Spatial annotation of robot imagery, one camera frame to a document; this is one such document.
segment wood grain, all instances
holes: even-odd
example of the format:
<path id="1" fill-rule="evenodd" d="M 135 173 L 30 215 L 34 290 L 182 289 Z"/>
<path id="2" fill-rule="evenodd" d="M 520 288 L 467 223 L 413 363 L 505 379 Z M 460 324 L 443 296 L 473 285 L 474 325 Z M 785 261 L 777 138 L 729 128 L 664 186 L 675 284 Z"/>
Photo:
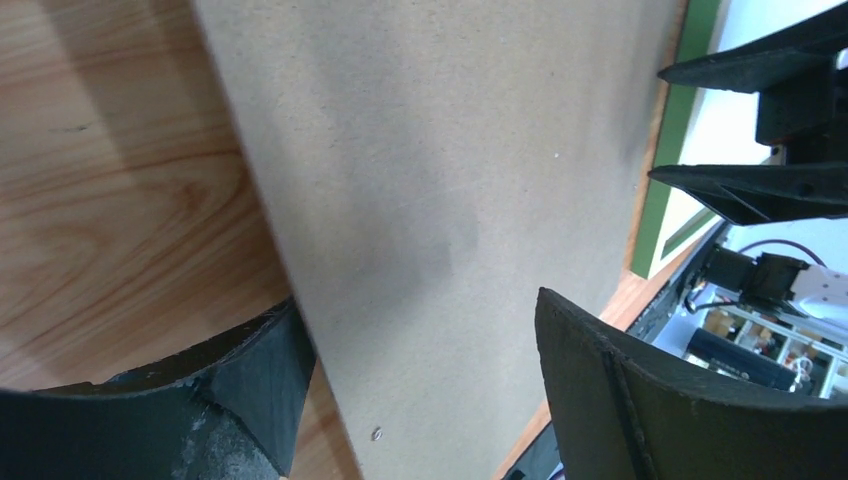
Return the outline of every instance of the wood grain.
<path id="1" fill-rule="evenodd" d="M 0 1 L 0 386 L 100 382 L 289 294 L 185 1 Z M 293 478 L 358 471 L 319 368 Z"/>

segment wooden surface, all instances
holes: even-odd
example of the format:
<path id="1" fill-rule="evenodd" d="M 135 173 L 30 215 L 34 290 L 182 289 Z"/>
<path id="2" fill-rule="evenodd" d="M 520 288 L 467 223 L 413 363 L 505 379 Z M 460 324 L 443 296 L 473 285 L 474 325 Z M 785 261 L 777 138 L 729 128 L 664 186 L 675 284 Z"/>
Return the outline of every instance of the wooden surface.
<path id="1" fill-rule="evenodd" d="M 289 294 L 185 1 L 0 1 L 0 386 L 99 382 Z M 355 479 L 322 370 L 293 477 Z"/>

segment green board edge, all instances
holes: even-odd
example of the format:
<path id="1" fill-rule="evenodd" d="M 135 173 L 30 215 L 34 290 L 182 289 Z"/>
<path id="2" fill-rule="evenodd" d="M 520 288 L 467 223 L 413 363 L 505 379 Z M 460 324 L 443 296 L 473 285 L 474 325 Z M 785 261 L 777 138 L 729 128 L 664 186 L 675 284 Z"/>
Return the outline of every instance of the green board edge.
<path id="1" fill-rule="evenodd" d="M 720 5 L 721 0 L 689 1 L 675 56 L 676 62 L 702 57 L 708 53 Z M 680 152 L 683 150 L 697 91 L 695 87 L 681 85 L 671 85 L 669 88 L 657 139 L 654 167 L 676 165 L 680 161 Z M 633 273 L 640 277 L 648 278 L 650 275 L 669 195 L 671 187 L 649 181 L 630 265 Z"/>

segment black wire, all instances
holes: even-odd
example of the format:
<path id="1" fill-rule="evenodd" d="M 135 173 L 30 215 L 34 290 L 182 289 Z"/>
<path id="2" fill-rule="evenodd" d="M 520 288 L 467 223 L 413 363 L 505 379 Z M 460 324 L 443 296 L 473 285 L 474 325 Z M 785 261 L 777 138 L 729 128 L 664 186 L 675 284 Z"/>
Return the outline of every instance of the black wire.
<path id="1" fill-rule="evenodd" d="M 718 308 L 718 307 L 736 307 L 739 306 L 739 302 L 712 302 L 712 303 L 702 303 L 701 305 L 694 306 L 690 303 L 686 304 L 686 310 L 689 313 L 697 313 L 701 310 L 706 310 L 708 308 Z"/>
<path id="2" fill-rule="evenodd" d="M 754 247 L 759 247 L 760 245 L 771 245 L 771 244 L 780 244 L 780 245 L 788 245 L 790 247 L 795 247 L 798 250 L 801 250 L 802 252 L 809 255 L 809 257 L 812 258 L 813 261 L 815 261 L 816 263 L 818 263 L 822 267 L 827 268 L 827 265 L 824 264 L 824 261 L 818 255 L 816 255 L 812 250 L 801 245 L 798 242 L 793 242 L 792 240 L 784 240 L 782 238 L 770 238 L 768 240 L 760 240 L 759 242 L 754 242 L 754 243 L 748 245 L 747 247 L 744 247 L 742 250 L 739 250 L 739 253 L 745 253 L 745 252 L 747 252 L 748 250 L 750 250 Z"/>

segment mdf board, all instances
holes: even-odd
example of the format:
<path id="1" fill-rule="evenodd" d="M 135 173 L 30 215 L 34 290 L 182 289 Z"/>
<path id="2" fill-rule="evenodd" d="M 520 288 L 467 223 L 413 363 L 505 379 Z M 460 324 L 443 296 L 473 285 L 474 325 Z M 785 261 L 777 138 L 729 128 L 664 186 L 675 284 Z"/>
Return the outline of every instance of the mdf board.
<path id="1" fill-rule="evenodd" d="M 195 2 L 366 479 L 491 475 L 609 299 L 676 3 Z"/>

